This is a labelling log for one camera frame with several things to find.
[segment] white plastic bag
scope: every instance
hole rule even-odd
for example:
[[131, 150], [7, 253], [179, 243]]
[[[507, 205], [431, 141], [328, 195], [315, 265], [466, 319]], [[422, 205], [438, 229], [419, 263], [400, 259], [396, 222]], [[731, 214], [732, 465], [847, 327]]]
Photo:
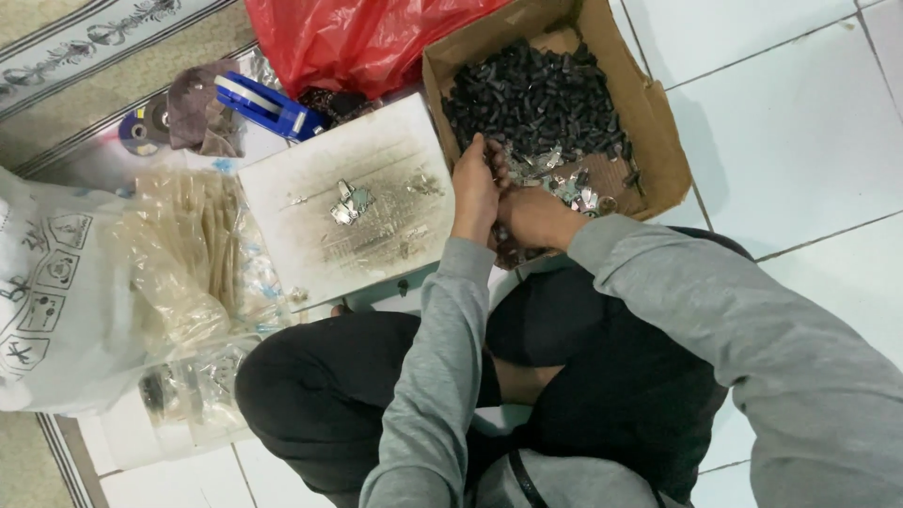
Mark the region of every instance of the white plastic bag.
[[109, 229], [127, 201], [0, 167], [0, 409], [102, 411], [135, 386], [144, 316]]

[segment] tiled floor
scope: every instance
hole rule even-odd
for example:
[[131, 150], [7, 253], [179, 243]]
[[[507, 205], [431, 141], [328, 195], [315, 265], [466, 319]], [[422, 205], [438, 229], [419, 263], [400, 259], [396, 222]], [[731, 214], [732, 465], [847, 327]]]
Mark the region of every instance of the tiled floor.
[[[903, 211], [903, 0], [612, 6], [641, 67], [668, 89], [701, 198], [690, 193], [656, 222], [711, 224], [903, 366], [903, 345], [893, 339], [903, 328], [903, 214], [892, 216]], [[349, 301], [415, 312], [431, 269], [408, 277], [405, 297], [392, 283]], [[498, 301], [517, 274], [498, 272], [493, 282]], [[754, 437], [728, 402], [694, 491], [697, 507], [755, 505]], [[108, 452], [98, 450], [92, 455], [109, 472]], [[254, 440], [114, 473], [102, 485], [113, 508], [329, 506]]]

